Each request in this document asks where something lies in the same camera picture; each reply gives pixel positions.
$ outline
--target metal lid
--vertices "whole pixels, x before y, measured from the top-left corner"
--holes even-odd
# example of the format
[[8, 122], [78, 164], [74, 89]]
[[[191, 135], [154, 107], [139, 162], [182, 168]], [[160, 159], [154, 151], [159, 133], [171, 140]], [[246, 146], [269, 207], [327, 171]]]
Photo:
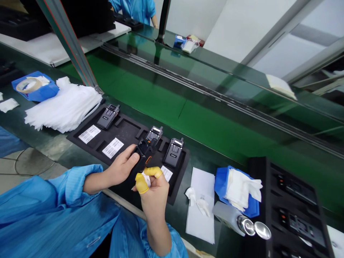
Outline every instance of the metal lid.
[[241, 221], [242, 229], [245, 234], [249, 236], [254, 236], [255, 235], [255, 230], [254, 230], [254, 225], [253, 222], [249, 219], [243, 219]]
[[271, 231], [267, 227], [267, 225], [265, 225], [264, 223], [257, 221], [254, 224], [254, 229], [255, 229], [257, 235], [260, 236], [261, 238], [263, 238], [265, 240], [268, 240], [271, 238]]

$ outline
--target tape roll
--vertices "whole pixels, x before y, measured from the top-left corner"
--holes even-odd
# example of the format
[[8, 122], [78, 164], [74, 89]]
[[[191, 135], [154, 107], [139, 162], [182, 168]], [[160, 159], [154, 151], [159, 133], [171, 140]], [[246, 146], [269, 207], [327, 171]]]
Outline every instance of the tape roll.
[[18, 83], [16, 91], [24, 94], [32, 93], [42, 87], [42, 82], [35, 77], [26, 77], [25, 80]]

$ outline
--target person's left hand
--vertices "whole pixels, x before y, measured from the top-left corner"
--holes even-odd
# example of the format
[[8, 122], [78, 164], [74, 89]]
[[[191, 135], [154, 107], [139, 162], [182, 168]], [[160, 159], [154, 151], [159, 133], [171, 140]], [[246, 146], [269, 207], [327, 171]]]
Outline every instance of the person's left hand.
[[119, 185], [129, 176], [130, 171], [139, 161], [138, 153], [131, 153], [134, 151], [136, 145], [132, 144], [117, 156], [111, 166], [104, 171], [106, 177], [110, 180], [110, 185]]

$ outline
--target white table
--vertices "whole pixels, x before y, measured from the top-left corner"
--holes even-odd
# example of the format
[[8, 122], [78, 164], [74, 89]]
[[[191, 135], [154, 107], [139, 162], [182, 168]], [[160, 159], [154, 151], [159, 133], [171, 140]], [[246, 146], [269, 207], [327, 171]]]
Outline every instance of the white table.
[[[100, 47], [104, 42], [131, 31], [130, 27], [121, 23], [115, 22], [115, 25], [116, 29], [79, 38], [83, 52], [87, 53]], [[0, 34], [0, 42], [49, 66], [56, 67], [70, 60], [54, 33], [48, 33], [27, 42]]]

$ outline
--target cable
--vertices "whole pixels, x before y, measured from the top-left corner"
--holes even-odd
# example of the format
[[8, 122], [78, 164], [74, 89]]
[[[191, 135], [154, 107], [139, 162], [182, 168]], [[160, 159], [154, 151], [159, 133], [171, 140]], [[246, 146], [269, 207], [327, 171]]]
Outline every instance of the cable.
[[20, 155], [21, 155], [24, 151], [26, 151], [26, 150], [27, 150], [27, 149], [22, 150], [22, 151], [19, 153], [19, 155], [18, 155], [18, 157], [17, 157], [16, 159], [12, 159], [12, 158], [2, 158], [2, 159], [14, 160], [14, 171], [15, 171], [17, 174], [0, 173], [0, 175], [12, 175], [12, 176], [22, 176], [22, 177], [39, 176], [39, 175], [43, 174], [44, 172], [48, 171], [48, 170], [56, 163], [56, 162], [54, 161], [54, 162], [51, 164], [51, 166], [48, 167], [46, 170], [44, 170], [43, 172], [40, 172], [40, 173], [38, 173], [38, 174], [35, 174], [35, 175], [20, 174], [20, 173], [17, 171], [17, 168], [16, 168], [15, 165], [17, 164], [17, 161], [18, 161]]

